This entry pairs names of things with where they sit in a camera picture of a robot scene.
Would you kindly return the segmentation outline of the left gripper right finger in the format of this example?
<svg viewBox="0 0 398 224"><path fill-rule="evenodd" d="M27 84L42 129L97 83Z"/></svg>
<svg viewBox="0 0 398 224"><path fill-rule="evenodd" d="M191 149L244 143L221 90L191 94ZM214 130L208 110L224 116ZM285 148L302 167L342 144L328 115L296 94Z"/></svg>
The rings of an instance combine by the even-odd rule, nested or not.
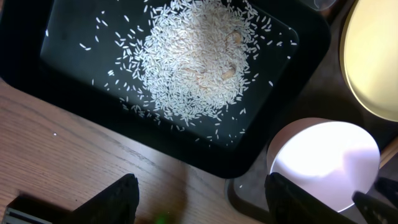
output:
<svg viewBox="0 0 398 224"><path fill-rule="evenodd" d="M264 187L272 223L354 224L277 172L266 177Z"/></svg>

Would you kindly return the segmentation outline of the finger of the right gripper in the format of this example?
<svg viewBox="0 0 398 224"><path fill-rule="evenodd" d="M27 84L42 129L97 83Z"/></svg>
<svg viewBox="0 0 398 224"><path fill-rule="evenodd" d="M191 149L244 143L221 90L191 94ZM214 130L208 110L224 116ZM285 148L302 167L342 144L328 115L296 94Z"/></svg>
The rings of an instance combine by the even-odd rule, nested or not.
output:
<svg viewBox="0 0 398 224"><path fill-rule="evenodd" d="M374 186L387 199L397 199L397 181L380 177Z"/></svg>
<svg viewBox="0 0 398 224"><path fill-rule="evenodd" d="M397 209L376 198L355 192L353 202L368 224L397 224Z"/></svg>

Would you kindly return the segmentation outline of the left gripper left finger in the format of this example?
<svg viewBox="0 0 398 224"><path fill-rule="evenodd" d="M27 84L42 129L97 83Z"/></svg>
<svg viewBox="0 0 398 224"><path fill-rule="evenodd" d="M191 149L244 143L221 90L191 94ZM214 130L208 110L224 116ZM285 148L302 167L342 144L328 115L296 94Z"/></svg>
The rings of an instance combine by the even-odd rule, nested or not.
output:
<svg viewBox="0 0 398 224"><path fill-rule="evenodd" d="M126 174L60 220L61 224L133 224L139 204L139 184Z"/></svg>

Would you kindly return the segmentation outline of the wooden chopstick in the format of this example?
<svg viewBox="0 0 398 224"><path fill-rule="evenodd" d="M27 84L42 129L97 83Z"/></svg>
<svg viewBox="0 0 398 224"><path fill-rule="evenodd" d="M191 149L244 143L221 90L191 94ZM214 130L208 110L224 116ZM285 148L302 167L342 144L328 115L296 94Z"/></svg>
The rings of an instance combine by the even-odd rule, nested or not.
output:
<svg viewBox="0 0 398 224"><path fill-rule="evenodd" d="M381 161L379 168L386 165L398 152L398 138L395 138L381 152Z"/></svg>

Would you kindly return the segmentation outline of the pink bowl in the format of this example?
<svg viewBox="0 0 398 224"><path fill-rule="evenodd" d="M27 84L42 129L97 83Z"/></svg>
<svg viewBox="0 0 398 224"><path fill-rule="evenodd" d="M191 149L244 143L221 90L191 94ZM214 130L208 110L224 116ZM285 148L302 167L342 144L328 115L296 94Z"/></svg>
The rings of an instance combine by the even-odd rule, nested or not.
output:
<svg viewBox="0 0 398 224"><path fill-rule="evenodd" d="M267 149L268 173L277 172L336 212L367 193L379 172L375 139L343 121L303 118L282 128Z"/></svg>

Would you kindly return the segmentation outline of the yellow plate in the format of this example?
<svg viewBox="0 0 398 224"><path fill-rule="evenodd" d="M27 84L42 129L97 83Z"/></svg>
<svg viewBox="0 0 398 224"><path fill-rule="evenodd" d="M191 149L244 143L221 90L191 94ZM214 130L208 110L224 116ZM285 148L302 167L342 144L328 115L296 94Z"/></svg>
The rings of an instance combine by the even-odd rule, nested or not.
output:
<svg viewBox="0 0 398 224"><path fill-rule="evenodd" d="M397 121L397 0L357 0L340 41L343 78L370 113Z"/></svg>

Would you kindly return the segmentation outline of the pile of rice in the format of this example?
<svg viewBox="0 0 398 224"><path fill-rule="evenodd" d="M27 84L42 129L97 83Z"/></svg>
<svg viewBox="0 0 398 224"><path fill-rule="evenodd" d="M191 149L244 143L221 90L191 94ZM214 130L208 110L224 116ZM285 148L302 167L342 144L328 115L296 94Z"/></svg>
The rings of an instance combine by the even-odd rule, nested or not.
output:
<svg viewBox="0 0 398 224"><path fill-rule="evenodd" d="M298 44L251 1L55 1L40 58L135 117L233 147Z"/></svg>

